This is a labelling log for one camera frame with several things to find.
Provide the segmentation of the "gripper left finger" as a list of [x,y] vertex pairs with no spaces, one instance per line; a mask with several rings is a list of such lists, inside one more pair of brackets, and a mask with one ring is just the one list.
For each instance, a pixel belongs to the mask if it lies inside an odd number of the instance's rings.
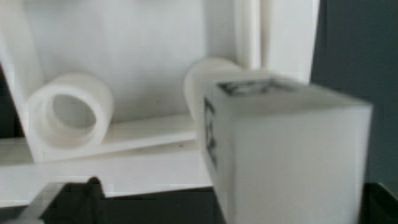
[[102,181],[54,182],[45,186],[19,224],[109,224]]

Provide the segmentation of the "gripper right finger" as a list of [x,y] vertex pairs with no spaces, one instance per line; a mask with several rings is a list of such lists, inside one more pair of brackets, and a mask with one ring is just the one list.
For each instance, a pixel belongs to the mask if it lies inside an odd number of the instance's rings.
[[398,183],[369,183],[361,224],[398,224]]

